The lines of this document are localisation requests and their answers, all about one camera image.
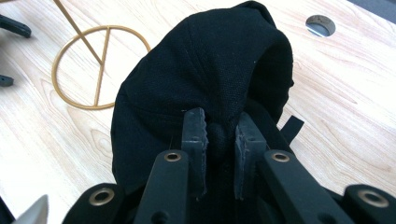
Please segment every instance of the metal grommet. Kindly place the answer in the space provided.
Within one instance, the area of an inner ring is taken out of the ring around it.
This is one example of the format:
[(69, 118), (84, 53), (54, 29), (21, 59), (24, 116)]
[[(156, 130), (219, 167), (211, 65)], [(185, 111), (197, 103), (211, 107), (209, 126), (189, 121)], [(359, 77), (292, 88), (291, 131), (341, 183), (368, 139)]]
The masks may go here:
[(181, 155), (175, 152), (171, 152), (165, 155), (166, 161), (179, 161), (181, 159)]
[(93, 206), (102, 206), (109, 203), (114, 198), (114, 190), (102, 188), (91, 194), (90, 204)]
[(368, 203), (375, 207), (385, 208), (389, 206), (388, 200), (373, 190), (369, 190), (369, 189), (359, 190), (358, 196), (365, 203)]
[(287, 162), (290, 160), (290, 158), (287, 155), (280, 153), (280, 152), (274, 153), (272, 155), (272, 159), (274, 161), (280, 161), (280, 162)]

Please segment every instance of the black cloth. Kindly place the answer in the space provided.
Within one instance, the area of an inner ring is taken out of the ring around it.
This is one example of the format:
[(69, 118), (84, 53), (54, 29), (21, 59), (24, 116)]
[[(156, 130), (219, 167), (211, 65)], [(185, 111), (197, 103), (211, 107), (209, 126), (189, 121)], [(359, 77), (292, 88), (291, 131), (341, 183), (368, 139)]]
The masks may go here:
[(208, 193), (192, 213), (195, 223), (234, 222), (239, 116), (249, 99), (276, 124), (289, 98), (291, 73), (290, 42), (263, 5), (250, 1), (189, 16), (120, 87), (111, 127), (117, 183), (128, 188), (147, 180), (157, 154), (180, 147), (184, 113), (201, 107), (209, 140)]

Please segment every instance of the wooden table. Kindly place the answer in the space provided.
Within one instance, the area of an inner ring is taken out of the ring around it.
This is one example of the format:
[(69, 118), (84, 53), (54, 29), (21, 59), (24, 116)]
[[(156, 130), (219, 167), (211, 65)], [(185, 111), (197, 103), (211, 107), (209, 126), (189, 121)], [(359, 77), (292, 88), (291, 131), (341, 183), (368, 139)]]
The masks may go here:
[[(81, 30), (123, 25), (152, 47), (192, 13), (242, 1), (63, 0)], [(261, 1), (293, 47), (294, 87), (279, 127), (295, 115), (305, 126), (291, 147), (324, 187), (338, 193), (364, 183), (396, 196), (396, 25), (343, 0)], [(114, 182), (110, 124), (113, 109), (82, 110), (65, 103), (51, 82), (61, 47), (76, 32), (52, 1), (2, 1), (0, 13), (24, 22), (29, 39), (0, 30), (0, 195), (18, 217), (49, 195), (49, 223), (60, 223), (89, 187)], [(334, 35), (310, 34), (305, 21), (325, 15)], [(101, 55), (104, 34), (88, 39)], [(137, 38), (110, 37), (99, 103), (114, 101), (121, 82), (146, 50)], [(92, 104), (98, 64), (81, 43), (61, 62), (65, 94)]]

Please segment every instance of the black strap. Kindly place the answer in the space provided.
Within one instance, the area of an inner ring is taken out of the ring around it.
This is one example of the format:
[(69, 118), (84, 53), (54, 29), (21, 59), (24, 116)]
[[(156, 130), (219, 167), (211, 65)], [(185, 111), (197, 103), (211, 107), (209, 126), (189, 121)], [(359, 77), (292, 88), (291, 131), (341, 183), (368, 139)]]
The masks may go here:
[(304, 122), (300, 119), (297, 119), (294, 116), (291, 116), (289, 120), (286, 122), (285, 126), (280, 130), (282, 135), (285, 137), (286, 141), (291, 143), (293, 139), (297, 136), (298, 132), (303, 128)]

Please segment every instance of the metal rod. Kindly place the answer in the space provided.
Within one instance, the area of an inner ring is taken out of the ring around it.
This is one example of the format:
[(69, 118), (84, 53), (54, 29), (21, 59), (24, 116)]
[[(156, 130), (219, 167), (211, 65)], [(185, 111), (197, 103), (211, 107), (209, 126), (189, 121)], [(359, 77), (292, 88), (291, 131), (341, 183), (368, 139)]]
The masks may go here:
[(58, 8), (62, 11), (64, 16), (67, 18), (67, 20), (70, 22), (70, 24), (73, 26), (73, 28), (76, 30), (78, 33), (78, 36), (81, 37), (82, 41), (84, 41), (84, 44), (87, 46), (87, 48), (90, 50), (91, 54), (93, 57), (95, 57), (96, 61), (99, 62), (99, 64), (103, 64), (103, 62), (100, 60), (99, 56), (96, 54), (95, 50), (92, 48), (91, 44), (88, 42), (87, 38), (82, 34), (82, 32), (78, 29), (76, 23), (73, 21), (72, 17), (69, 15), (69, 13), (66, 11), (66, 8), (64, 8), (64, 5), (62, 5), (60, 0), (53, 0), (58, 6)]

